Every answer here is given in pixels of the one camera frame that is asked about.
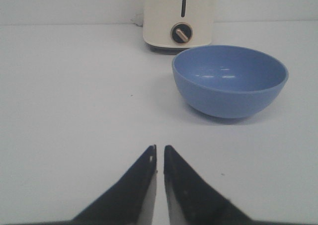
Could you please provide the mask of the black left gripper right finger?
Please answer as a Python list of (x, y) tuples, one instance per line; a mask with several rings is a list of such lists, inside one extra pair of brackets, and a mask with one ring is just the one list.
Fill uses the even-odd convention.
[(206, 183), (170, 145), (164, 148), (164, 183), (170, 222), (252, 221)]

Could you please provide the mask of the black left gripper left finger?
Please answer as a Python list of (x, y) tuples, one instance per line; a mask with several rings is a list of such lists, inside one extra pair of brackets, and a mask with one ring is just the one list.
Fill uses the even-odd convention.
[(157, 148), (149, 146), (124, 175), (73, 222), (152, 222), (157, 190)]

